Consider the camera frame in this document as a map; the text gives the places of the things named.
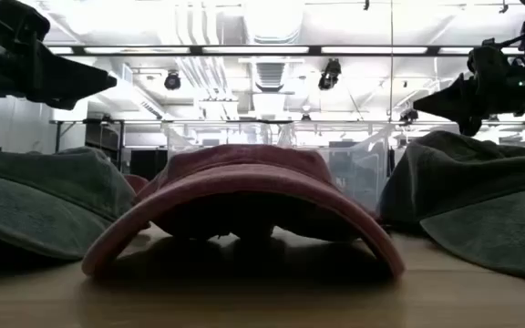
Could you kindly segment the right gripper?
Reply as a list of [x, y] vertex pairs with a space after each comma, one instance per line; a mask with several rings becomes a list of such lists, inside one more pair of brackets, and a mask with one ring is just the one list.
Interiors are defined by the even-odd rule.
[[525, 73], [494, 81], [460, 74], [449, 87], [416, 100], [413, 109], [457, 121], [461, 135], [474, 137], [481, 128], [482, 118], [507, 113], [523, 116], [525, 104], [520, 91], [524, 90]]

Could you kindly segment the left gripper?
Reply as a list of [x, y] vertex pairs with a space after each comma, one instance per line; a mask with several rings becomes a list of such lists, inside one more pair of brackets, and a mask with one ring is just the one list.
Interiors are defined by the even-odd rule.
[[73, 110], [78, 98], [117, 85], [108, 71], [53, 54], [41, 45], [46, 19], [16, 0], [0, 1], [0, 97], [26, 96], [43, 88], [44, 103]]

